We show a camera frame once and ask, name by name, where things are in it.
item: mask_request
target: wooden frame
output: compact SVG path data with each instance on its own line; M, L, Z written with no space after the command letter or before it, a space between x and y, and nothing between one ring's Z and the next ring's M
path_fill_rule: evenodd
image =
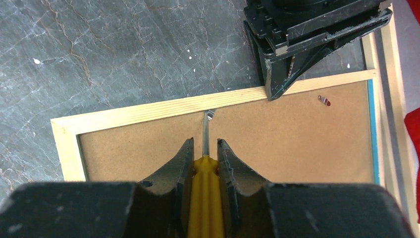
M301 80L294 83L285 95L370 79L375 81L375 69ZM79 134L263 99L267 99L267 96L265 87L262 86L51 119L64 180L86 181L79 149ZM375 118L376 125L380 125L380 117Z
M386 113L386 99L382 93L383 81L373 33L362 39L367 70L297 81L285 95L372 79L371 86L368 88L371 91L369 93L373 95L372 102L369 100L369 103L374 105L371 109L371 117L372 112L374 115L374 123L371 124L371 127L374 127L372 130L376 132L377 141L376 148L373 148L373 150L377 152L379 159L376 171L378 177L375 178L375 182L386 186L398 203L406 204L409 208L406 212L410 218L413 231L419 236L414 207L414 161L403 123L403 117L406 113L405 99L393 18L388 26L381 29L381 32L383 43L386 45L384 53L387 78L389 87L392 88L391 99L388 99L392 100L394 116L392 119L389 119ZM86 171L78 142L79 134L266 98L264 87L256 87L51 119L64 179L66 181L86 181ZM402 160L403 189L398 187L389 120L395 121L400 158L405 158ZM404 201L401 198L401 192L406 194L404 197L407 199Z

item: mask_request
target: push pin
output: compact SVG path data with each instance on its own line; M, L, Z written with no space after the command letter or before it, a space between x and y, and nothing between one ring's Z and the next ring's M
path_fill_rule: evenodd
M328 107L331 106L330 101L326 97L323 97L321 95L318 96L318 101L324 103Z

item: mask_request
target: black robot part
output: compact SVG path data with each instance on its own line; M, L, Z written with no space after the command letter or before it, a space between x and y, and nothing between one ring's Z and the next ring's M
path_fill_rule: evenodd
M245 31L275 100L310 67L388 24L390 0L248 0Z

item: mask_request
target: cork surface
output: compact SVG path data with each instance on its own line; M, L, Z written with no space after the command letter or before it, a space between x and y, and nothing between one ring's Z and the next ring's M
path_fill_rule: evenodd
M331 102L318 101L322 95ZM203 112L80 135L89 180L142 180L195 139L201 156ZM225 139L273 182L372 182L366 82L234 105L210 121L210 156Z

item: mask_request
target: marble floor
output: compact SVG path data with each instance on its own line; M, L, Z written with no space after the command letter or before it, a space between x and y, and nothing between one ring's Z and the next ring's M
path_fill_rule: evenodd
M245 0L0 0L0 202L63 180L51 118L260 85ZM363 70L356 41L303 78Z

